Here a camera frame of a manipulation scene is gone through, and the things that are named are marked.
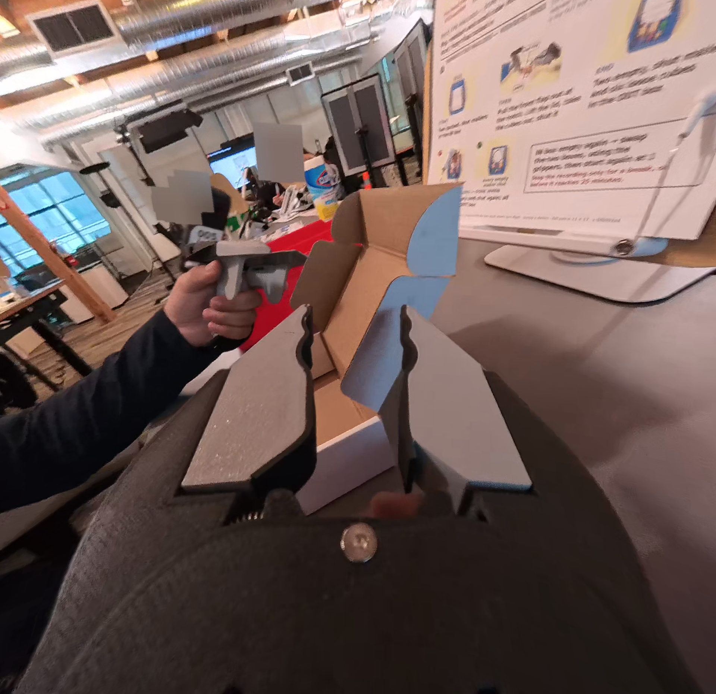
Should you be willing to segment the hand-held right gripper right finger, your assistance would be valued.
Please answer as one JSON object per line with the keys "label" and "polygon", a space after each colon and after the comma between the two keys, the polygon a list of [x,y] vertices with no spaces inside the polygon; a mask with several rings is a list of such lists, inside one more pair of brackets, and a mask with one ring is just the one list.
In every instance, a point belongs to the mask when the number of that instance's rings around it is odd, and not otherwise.
{"label": "hand-held right gripper right finger", "polygon": [[533,483],[483,367],[414,308],[402,306],[398,468],[406,493],[442,493],[460,514],[478,490]]}

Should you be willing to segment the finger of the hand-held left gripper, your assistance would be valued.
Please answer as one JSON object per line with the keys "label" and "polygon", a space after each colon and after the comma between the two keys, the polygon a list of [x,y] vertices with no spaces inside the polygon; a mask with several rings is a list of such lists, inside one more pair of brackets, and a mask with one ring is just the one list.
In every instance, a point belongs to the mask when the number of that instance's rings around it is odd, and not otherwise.
{"label": "finger of the hand-held left gripper", "polygon": [[244,270],[291,270],[303,267],[307,259],[307,255],[300,251],[270,251],[265,254],[251,254],[244,260]]}

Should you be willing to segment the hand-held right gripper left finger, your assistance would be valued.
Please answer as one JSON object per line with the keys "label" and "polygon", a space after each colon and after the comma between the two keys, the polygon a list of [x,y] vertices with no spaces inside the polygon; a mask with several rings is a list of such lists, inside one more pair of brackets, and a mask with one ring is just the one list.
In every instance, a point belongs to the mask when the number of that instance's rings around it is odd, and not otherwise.
{"label": "hand-held right gripper left finger", "polygon": [[182,481],[187,492],[301,490],[317,465],[312,308],[229,369]]}

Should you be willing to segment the white cardboard box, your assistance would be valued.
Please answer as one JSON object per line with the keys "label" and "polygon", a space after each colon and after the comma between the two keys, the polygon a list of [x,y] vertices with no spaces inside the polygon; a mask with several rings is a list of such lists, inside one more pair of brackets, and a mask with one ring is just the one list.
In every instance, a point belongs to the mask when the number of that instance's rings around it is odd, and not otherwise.
{"label": "white cardboard box", "polygon": [[313,245],[291,295],[312,308],[317,465],[298,500],[320,510],[393,467],[378,414],[401,370],[402,306],[429,318],[455,275],[461,185],[360,191]]}

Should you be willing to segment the person's left forearm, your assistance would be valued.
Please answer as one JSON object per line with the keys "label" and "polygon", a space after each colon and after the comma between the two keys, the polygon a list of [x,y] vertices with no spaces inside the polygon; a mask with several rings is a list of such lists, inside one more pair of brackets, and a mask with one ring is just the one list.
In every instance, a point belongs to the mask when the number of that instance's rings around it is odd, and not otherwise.
{"label": "person's left forearm", "polygon": [[1,512],[81,484],[238,342],[188,343],[163,311],[75,385],[1,418]]}

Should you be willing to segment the person's left hand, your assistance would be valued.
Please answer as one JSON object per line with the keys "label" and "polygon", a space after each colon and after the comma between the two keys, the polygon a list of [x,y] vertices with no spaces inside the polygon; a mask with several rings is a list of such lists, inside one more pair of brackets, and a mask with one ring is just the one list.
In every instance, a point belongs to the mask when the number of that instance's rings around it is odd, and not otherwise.
{"label": "person's left hand", "polygon": [[217,338],[243,342],[251,336],[262,297],[253,289],[231,299],[219,295],[221,276],[218,260],[192,268],[176,281],[164,306],[168,320],[193,347]]}

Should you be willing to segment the wipes canister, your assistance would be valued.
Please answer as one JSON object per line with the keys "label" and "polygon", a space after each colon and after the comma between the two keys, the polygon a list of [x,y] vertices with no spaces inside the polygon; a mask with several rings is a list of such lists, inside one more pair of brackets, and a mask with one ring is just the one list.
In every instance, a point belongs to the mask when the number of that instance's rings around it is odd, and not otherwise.
{"label": "wipes canister", "polygon": [[343,199],[340,172],[322,155],[304,154],[304,178],[314,208],[322,222],[330,222]]}

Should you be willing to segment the computer monitor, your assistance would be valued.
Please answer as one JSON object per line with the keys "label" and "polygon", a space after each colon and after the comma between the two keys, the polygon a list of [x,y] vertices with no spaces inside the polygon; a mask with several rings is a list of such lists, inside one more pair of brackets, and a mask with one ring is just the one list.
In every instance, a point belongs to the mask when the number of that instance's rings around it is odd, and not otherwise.
{"label": "computer monitor", "polygon": [[257,166],[254,134],[224,142],[206,157],[214,174],[224,176],[234,188],[241,190],[247,183],[246,170],[254,173]]}

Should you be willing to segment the white low cabinet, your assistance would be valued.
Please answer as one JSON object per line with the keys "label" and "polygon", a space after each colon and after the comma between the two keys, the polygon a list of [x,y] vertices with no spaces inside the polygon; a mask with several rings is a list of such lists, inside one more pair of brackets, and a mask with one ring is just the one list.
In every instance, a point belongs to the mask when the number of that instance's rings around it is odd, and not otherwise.
{"label": "white low cabinet", "polygon": [[[81,270],[79,276],[85,280],[90,288],[104,300],[111,309],[116,309],[124,305],[130,298],[130,295],[121,286],[119,281],[116,280],[101,263]],[[60,305],[59,309],[73,323],[86,323],[94,318],[94,315],[79,298],[74,295],[69,287],[61,286],[60,292],[66,297],[66,300]]]}

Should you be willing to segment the black light panel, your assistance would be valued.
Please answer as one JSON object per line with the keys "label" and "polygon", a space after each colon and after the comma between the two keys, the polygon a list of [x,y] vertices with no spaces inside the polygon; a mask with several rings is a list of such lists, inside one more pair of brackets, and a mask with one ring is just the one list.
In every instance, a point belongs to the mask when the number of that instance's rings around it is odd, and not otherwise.
{"label": "black light panel", "polygon": [[202,125],[202,115],[189,109],[176,110],[136,127],[139,142],[147,154],[187,138],[190,128]]}

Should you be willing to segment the window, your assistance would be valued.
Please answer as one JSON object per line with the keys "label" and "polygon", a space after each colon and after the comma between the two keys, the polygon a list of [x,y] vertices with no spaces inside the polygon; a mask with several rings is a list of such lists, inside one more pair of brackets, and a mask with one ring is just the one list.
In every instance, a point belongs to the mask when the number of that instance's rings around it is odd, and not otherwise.
{"label": "window", "polygon": [[102,261],[99,241],[111,234],[110,224],[71,172],[15,166],[1,172],[1,186],[76,268]]}

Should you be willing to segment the large ceiling vent grille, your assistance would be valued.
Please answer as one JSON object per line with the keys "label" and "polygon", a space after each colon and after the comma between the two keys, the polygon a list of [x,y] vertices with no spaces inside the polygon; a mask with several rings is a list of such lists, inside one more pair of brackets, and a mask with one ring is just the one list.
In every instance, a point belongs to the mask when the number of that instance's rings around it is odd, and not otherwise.
{"label": "large ceiling vent grille", "polygon": [[101,0],[77,1],[33,12],[26,20],[52,59],[125,44]]}

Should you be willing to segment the printed instruction sheet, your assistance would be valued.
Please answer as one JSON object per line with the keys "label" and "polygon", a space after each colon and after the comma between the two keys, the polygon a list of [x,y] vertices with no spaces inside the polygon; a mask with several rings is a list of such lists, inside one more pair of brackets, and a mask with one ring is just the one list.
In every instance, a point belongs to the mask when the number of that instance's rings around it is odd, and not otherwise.
{"label": "printed instruction sheet", "polygon": [[435,0],[430,183],[461,233],[698,239],[715,208],[715,0]]}

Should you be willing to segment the wooden post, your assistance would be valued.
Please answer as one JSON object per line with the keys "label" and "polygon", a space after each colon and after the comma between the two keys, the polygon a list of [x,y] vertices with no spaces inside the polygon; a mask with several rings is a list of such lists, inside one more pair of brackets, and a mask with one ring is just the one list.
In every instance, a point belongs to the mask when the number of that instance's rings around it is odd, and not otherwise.
{"label": "wooden post", "polygon": [[63,257],[51,245],[44,234],[36,227],[1,187],[1,215],[12,226],[22,239],[36,251],[52,273],[67,286],[74,296],[100,322],[109,324],[116,319],[116,314],[99,296],[78,271],[67,264]]}

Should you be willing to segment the silver air duct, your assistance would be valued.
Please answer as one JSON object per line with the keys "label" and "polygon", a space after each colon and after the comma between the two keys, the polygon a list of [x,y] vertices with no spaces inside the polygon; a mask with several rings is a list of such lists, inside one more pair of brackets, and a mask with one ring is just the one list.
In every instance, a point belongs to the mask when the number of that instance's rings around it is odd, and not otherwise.
{"label": "silver air duct", "polygon": [[239,25],[252,14],[277,8],[282,11],[293,0],[157,0],[109,10],[125,41],[124,45],[98,47],[68,57],[52,59],[31,29],[31,35],[17,35],[1,46],[1,77],[45,68],[59,60],[97,51],[117,50],[146,53],[195,40],[216,30]]}
{"label": "silver air duct", "polygon": [[325,13],[2,109],[1,123],[18,134],[39,135],[49,147],[220,88],[316,63],[379,34],[368,21],[344,26],[337,13]]}

